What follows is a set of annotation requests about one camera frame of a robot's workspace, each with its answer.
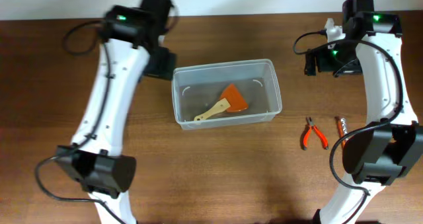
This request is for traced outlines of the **orange scraper wooden handle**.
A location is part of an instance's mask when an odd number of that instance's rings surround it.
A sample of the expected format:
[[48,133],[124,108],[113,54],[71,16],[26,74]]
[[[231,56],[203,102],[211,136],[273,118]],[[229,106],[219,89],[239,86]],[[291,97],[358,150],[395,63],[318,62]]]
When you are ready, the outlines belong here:
[[219,100],[209,110],[203,114],[197,115],[194,118],[194,121],[207,120],[208,118],[223,112],[242,112],[248,107],[249,105],[242,96],[241,92],[233,83],[231,83],[223,90]]

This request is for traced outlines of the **orange handled corkscrew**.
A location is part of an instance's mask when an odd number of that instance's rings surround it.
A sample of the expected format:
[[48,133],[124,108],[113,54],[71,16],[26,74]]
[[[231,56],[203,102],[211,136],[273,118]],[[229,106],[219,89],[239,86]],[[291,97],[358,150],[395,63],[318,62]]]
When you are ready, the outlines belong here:
[[336,120],[336,125],[338,128],[338,134],[340,138],[342,138],[344,135],[348,133],[346,119],[340,116],[336,116],[335,120]]

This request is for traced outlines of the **clear plastic container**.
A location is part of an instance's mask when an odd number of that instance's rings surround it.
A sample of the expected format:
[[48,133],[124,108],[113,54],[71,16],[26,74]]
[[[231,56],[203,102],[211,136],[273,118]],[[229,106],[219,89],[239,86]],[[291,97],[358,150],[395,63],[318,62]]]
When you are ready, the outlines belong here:
[[172,97],[175,120],[184,130],[268,122],[282,111],[269,59],[177,68]]

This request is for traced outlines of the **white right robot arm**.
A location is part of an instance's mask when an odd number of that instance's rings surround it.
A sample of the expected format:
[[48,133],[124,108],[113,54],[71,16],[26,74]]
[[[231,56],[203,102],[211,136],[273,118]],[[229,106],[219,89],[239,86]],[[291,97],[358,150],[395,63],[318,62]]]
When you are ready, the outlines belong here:
[[422,126],[412,109],[401,65],[399,16],[378,13],[373,0],[346,0],[341,25],[328,19],[326,44],[304,51],[305,74],[362,75],[367,102],[364,127],[342,135],[344,176],[314,223],[355,223],[371,199],[405,177],[422,156]]

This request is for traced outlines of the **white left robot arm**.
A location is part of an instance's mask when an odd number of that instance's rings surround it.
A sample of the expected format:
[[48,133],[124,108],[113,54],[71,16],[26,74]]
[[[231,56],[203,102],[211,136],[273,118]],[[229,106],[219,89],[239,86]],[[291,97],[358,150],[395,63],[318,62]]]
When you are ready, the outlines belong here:
[[113,6],[98,22],[100,57],[83,119],[54,162],[88,193],[101,223],[136,223],[129,189],[136,159],[122,154],[123,134],[135,89],[144,76],[171,80],[176,54],[162,42],[176,9],[171,0]]

